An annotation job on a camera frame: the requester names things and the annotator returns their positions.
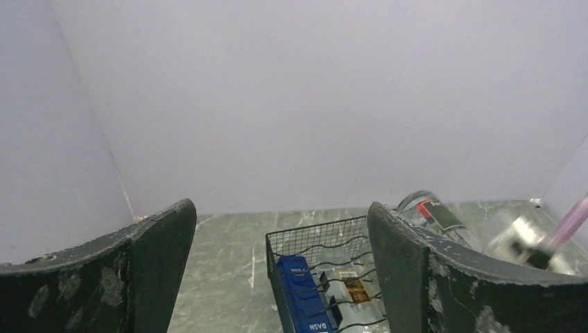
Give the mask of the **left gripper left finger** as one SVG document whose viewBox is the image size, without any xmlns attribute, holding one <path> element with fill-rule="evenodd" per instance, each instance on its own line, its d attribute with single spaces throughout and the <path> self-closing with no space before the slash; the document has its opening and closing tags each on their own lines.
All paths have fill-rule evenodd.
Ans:
<svg viewBox="0 0 588 333">
<path fill-rule="evenodd" d="M 116 232 L 1 266 L 2 332 L 166 332 L 197 226 L 188 198 Z"/>
</svg>

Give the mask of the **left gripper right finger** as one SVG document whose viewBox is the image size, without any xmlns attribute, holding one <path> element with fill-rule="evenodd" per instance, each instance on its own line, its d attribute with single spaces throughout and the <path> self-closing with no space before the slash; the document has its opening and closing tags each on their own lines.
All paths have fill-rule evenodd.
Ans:
<svg viewBox="0 0 588 333">
<path fill-rule="evenodd" d="M 586 332 L 587 279 L 503 262 L 374 202 L 367 212 L 391 332 Z"/>
</svg>

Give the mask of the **clear bottle black cap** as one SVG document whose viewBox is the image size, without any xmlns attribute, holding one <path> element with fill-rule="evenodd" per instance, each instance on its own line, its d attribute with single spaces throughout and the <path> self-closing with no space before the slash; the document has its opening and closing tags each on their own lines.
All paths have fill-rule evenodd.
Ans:
<svg viewBox="0 0 588 333">
<path fill-rule="evenodd" d="M 325 248 L 318 256 L 319 282 L 337 332 L 387 332 L 377 292 L 367 273 L 355 267 L 344 248 Z"/>
</svg>

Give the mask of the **clear round labelled bottle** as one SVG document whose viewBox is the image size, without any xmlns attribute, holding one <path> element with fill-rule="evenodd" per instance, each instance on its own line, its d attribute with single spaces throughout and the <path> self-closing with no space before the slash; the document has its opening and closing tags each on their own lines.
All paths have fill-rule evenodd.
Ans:
<svg viewBox="0 0 588 333">
<path fill-rule="evenodd" d="M 430 191 L 419 190 L 407 195 L 396 211 L 431 232 L 477 252 L 482 251 L 479 238 Z"/>
</svg>

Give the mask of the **tall blue square bottle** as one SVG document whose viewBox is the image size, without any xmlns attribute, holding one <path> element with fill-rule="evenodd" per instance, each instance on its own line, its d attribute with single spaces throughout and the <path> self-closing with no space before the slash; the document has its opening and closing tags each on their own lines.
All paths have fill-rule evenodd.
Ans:
<svg viewBox="0 0 588 333">
<path fill-rule="evenodd" d="M 288 317 L 294 332 L 333 332 L 333 326 L 303 256 L 284 256 L 277 260 L 285 291 Z"/>
</svg>

